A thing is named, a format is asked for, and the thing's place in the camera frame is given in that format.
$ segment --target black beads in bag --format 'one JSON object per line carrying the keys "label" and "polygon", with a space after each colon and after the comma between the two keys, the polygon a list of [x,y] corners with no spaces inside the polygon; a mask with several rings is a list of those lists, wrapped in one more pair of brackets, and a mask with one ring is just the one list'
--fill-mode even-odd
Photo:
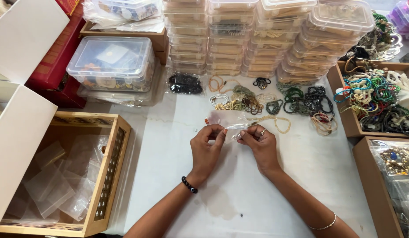
{"label": "black beads in bag", "polygon": [[205,94],[203,84],[201,82],[201,78],[203,76],[174,72],[169,69],[167,77],[167,83],[169,87],[169,90],[167,92],[191,95]]}

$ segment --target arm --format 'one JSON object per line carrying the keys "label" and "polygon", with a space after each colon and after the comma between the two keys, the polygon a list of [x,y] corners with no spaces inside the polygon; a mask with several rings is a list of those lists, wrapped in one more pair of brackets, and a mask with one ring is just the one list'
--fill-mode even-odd
{"label": "arm", "polygon": [[[334,213],[281,169],[276,156],[276,138],[267,130],[262,135],[263,130],[264,127],[260,125],[249,127],[247,133],[242,132],[242,139],[238,142],[251,148],[259,171],[276,186],[308,226],[323,228],[331,224]],[[331,227],[312,229],[312,232],[317,238],[358,238],[339,217]]]}
{"label": "arm", "polygon": [[[207,125],[191,141],[193,169],[186,181],[198,188],[207,180],[218,161],[227,130],[218,124]],[[184,183],[178,184],[162,200],[154,205],[128,230],[124,238],[162,237],[174,218],[194,194]]]}

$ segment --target brown stain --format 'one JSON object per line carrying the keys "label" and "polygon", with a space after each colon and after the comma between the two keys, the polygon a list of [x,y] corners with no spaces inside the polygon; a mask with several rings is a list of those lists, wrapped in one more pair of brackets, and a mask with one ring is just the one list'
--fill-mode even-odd
{"label": "brown stain", "polygon": [[209,214],[213,217],[222,217],[228,221],[238,214],[237,210],[231,204],[227,192],[216,184],[202,190],[200,198]]}

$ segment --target silver bangle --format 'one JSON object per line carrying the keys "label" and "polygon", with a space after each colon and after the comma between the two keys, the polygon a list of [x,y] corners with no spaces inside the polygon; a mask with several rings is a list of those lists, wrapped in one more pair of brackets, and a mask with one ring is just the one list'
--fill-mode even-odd
{"label": "silver bangle", "polygon": [[336,221],[336,214],[334,213],[334,215],[335,215],[334,221],[333,221],[331,224],[329,224],[328,226],[324,227],[324,228],[313,228],[313,227],[311,227],[311,226],[309,226],[309,227],[310,227],[311,229],[313,229],[313,230],[325,230],[325,229],[327,229],[327,228],[329,228],[329,227],[331,227],[331,226],[334,225],[334,223],[335,223],[335,221]]}

